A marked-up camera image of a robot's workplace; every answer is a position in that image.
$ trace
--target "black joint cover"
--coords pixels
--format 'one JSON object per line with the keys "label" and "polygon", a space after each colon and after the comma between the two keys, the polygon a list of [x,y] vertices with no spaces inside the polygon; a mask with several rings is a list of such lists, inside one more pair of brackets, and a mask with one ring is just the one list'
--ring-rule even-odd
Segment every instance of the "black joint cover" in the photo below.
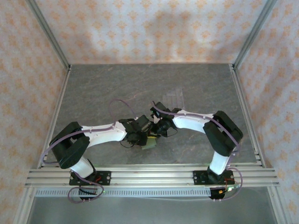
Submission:
{"label": "black joint cover", "polygon": [[[52,139],[50,145],[68,134],[81,130],[81,128],[82,127],[78,124],[78,122],[71,122]],[[89,137],[82,133],[69,137],[54,146],[52,151],[59,163],[60,168],[66,169],[75,165],[82,157],[89,143]]]}
{"label": "black joint cover", "polygon": [[[225,112],[218,111],[213,116],[213,119],[223,125],[238,143],[241,141],[243,138],[242,131]],[[212,121],[205,123],[203,129],[213,149],[222,156],[230,156],[236,146],[230,137],[224,131],[219,130],[219,127]]]}

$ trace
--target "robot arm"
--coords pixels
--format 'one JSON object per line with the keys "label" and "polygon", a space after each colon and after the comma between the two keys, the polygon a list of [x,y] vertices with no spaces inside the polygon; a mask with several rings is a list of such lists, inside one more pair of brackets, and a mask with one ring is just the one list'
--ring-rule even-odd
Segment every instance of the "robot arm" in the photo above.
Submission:
{"label": "robot arm", "polygon": [[215,123],[206,118],[217,120],[233,135],[237,142],[240,142],[243,137],[240,129],[222,111],[218,111],[216,114],[197,114],[199,116],[194,116],[194,113],[189,113],[178,108],[170,111],[160,102],[155,104],[155,106],[160,111],[183,115],[163,114],[153,107],[151,108],[151,116],[155,119],[155,122],[150,121],[145,115],[142,115],[137,119],[121,119],[113,127],[113,124],[89,127],[80,126],[77,122],[70,123],[51,141],[50,145],[61,137],[75,131],[82,130],[85,132],[73,136],[72,139],[65,139],[53,147],[52,151],[60,167],[70,168],[81,177],[86,178],[95,171],[90,161],[83,157],[84,151],[91,146],[109,141],[122,140],[126,140],[134,145],[145,146],[149,136],[156,138],[161,136],[167,137],[167,130],[170,127],[174,129],[187,128],[207,135],[215,150],[213,160],[208,168],[208,175],[210,180],[217,183],[226,168],[235,144]]}

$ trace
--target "black mounting plate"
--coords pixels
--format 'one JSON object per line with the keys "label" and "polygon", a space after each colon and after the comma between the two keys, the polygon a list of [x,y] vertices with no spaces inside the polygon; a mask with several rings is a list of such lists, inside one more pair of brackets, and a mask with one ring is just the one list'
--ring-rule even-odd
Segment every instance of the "black mounting plate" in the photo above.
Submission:
{"label": "black mounting plate", "polygon": [[[111,171],[95,171],[92,174],[90,174],[88,177],[86,177],[85,179],[88,181],[95,182],[99,177],[101,177],[101,179],[97,181],[98,184],[103,185],[103,186],[110,185]],[[86,185],[90,185],[90,184],[86,183],[85,181],[80,180],[74,174],[74,172],[71,172],[69,185],[71,185],[71,186],[86,186]]]}
{"label": "black mounting plate", "polygon": [[195,170],[193,171],[193,180],[194,185],[233,185],[234,173],[231,170],[224,170],[222,176],[219,178],[217,183],[212,182],[207,175],[206,170]]}

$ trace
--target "patterned wallpaper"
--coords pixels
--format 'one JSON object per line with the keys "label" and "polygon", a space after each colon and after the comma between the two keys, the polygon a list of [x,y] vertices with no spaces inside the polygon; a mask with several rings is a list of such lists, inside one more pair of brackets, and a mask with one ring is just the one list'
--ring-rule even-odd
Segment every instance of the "patterned wallpaper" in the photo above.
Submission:
{"label": "patterned wallpaper", "polygon": [[299,224],[299,7],[278,1],[239,69],[261,147]]}
{"label": "patterned wallpaper", "polygon": [[24,0],[0,1],[0,223],[11,224],[66,74]]}
{"label": "patterned wallpaper", "polygon": [[266,0],[37,0],[69,63],[233,63]]}

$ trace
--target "marble surface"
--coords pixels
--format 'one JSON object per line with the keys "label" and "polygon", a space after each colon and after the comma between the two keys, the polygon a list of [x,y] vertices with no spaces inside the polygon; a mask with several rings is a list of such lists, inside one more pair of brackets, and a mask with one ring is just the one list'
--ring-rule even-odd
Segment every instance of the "marble surface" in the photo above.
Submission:
{"label": "marble surface", "polygon": [[[108,103],[114,98],[127,101],[137,116],[150,116],[152,100],[203,114],[223,110],[244,133],[241,153],[233,162],[255,162],[227,64],[73,65],[54,135],[72,121],[84,126],[112,123]],[[117,120],[132,118],[121,102],[114,102],[112,109]],[[180,129],[175,136],[158,139],[151,149],[124,148],[119,142],[108,142],[88,148],[85,157],[95,165],[206,164],[213,153],[204,134]],[[50,153],[48,159],[52,161],[54,156]]]}

